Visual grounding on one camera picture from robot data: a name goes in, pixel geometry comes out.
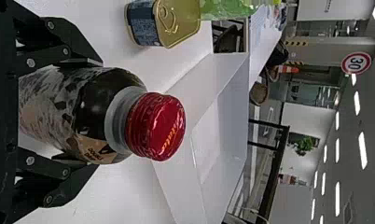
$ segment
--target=pull tab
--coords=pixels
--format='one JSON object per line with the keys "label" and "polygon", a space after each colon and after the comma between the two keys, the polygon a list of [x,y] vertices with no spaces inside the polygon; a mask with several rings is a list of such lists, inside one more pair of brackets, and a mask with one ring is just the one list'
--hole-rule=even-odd
{"label": "pull tab", "polygon": [[165,32],[168,34],[176,34],[176,32],[178,32],[179,25],[176,23],[176,15],[175,15],[173,7],[171,8],[171,16],[173,17],[173,23],[171,27],[167,26],[166,21],[165,21],[168,16],[169,16],[168,8],[165,5],[160,5],[159,10],[158,10],[158,18],[161,24],[164,26]]}

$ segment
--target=sign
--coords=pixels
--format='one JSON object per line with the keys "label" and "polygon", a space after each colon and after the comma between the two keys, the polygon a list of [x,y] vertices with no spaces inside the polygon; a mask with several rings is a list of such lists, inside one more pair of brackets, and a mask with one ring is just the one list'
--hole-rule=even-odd
{"label": "sign", "polygon": [[300,0],[297,21],[367,20],[374,0]]}
{"label": "sign", "polygon": [[371,67],[371,57],[365,52],[349,54],[342,60],[341,69],[346,74],[360,75]]}

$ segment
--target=speed limit sign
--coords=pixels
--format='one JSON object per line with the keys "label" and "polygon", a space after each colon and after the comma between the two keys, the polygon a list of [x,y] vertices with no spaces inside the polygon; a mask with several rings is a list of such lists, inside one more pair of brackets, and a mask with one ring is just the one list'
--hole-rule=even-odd
{"label": "speed limit sign", "polygon": [[341,68],[346,74],[360,75],[371,67],[371,57],[365,52],[356,52],[342,60]]}

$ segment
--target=bottle label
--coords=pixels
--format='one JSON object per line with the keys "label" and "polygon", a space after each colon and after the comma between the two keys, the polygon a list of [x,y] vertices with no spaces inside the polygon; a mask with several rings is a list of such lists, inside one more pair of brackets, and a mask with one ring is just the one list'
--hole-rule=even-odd
{"label": "bottle label", "polygon": [[118,155],[105,141],[78,134],[76,142],[80,155],[95,164],[111,164]]}
{"label": "bottle label", "polygon": [[20,130],[78,159],[99,164],[112,161],[116,153],[100,154],[106,147],[105,141],[76,136],[73,129],[79,91],[89,81],[112,69],[47,67],[21,77]]}

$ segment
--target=can lid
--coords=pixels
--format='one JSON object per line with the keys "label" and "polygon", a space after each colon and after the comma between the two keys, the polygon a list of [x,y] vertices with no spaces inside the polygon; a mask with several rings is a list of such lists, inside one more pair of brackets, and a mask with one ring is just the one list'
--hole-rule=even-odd
{"label": "can lid", "polygon": [[130,150],[154,161],[166,161],[180,147],[186,129],[181,102],[170,95],[146,93],[127,117],[125,139]]}
{"label": "can lid", "polygon": [[153,6],[159,39],[167,49],[199,32],[200,1],[157,0]]}

